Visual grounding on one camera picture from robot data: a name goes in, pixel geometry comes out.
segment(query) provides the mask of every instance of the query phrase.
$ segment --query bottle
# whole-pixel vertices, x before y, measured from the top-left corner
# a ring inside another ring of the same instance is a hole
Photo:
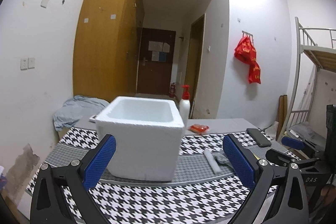
[[[188,91],[189,85],[183,85],[182,88],[184,90],[182,94],[182,99],[179,104],[179,111],[180,111],[182,121],[184,123],[184,129],[186,129],[188,118],[189,118],[189,112],[190,112],[190,101],[189,101],[190,94]]]

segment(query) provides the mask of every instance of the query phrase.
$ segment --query silver screw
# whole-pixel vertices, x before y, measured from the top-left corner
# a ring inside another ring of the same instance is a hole
[[[297,166],[297,164],[295,162],[292,162],[291,163],[291,168],[298,169],[299,167]]]
[[[42,169],[42,170],[46,170],[47,168],[48,168],[48,164],[42,164],[42,165],[41,165],[41,169]]]
[[[262,165],[262,166],[266,166],[266,165],[268,165],[268,161],[267,161],[267,160],[264,160],[264,159],[259,160],[259,163],[260,163],[260,165]]]
[[[71,165],[72,166],[77,166],[79,164],[79,160],[73,160],[72,162],[71,162]]]

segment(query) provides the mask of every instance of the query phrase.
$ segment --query doorway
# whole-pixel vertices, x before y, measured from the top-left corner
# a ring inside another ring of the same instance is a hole
[[[138,94],[168,95],[176,32],[142,29]]]
[[[190,86],[190,117],[193,115],[193,106],[196,99],[197,84],[200,74],[203,50],[204,20],[205,15],[202,15],[191,25],[190,30],[188,60],[184,80],[184,84]]]

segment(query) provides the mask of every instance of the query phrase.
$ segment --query wooden cabinet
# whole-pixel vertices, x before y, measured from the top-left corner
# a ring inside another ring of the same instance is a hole
[[[73,51],[73,94],[134,95],[142,0],[84,0]]]

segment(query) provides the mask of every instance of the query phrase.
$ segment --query blue textured pad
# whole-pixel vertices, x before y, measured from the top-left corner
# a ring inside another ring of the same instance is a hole
[[[243,186],[253,189],[255,186],[253,168],[229,136],[223,139],[223,150]]]
[[[115,137],[110,136],[85,169],[83,185],[87,191],[97,185],[101,175],[116,151],[116,146],[117,142]]]
[[[302,150],[305,148],[305,143],[301,142],[299,140],[295,140],[292,138],[288,138],[288,137],[283,137],[281,139],[281,143],[285,146],[289,146],[291,148],[294,148],[296,150]]]

